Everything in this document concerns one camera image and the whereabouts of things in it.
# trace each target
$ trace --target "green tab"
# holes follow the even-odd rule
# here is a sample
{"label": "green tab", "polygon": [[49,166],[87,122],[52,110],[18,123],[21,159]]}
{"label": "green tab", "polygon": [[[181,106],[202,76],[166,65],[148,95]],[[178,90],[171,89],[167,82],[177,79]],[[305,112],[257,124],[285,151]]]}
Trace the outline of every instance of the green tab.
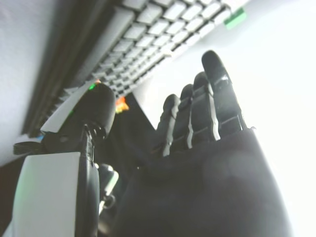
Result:
{"label": "green tab", "polygon": [[247,17],[247,14],[244,12],[243,8],[237,10],[230,18],[224,21],[224,24],[228,30],[234,28],[240,22],[244,21]]}

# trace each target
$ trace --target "green led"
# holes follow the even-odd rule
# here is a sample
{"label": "green led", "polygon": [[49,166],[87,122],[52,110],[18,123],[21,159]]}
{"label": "green led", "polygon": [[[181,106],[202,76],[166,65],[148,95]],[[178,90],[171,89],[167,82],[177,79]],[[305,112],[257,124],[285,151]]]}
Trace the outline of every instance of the green led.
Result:
{"label": "green led", "polygon": [[247,14],[244,12],[242,8],[236,11],[230,18],[224,21],[226,28],[228,30],[234,28],[235,26],[239,25],[247,18]]}
{"label": "green led", "polygon": [[93,90],[95,88],[96,84],[92,84],[90,87],[89,87],[89,90]]}

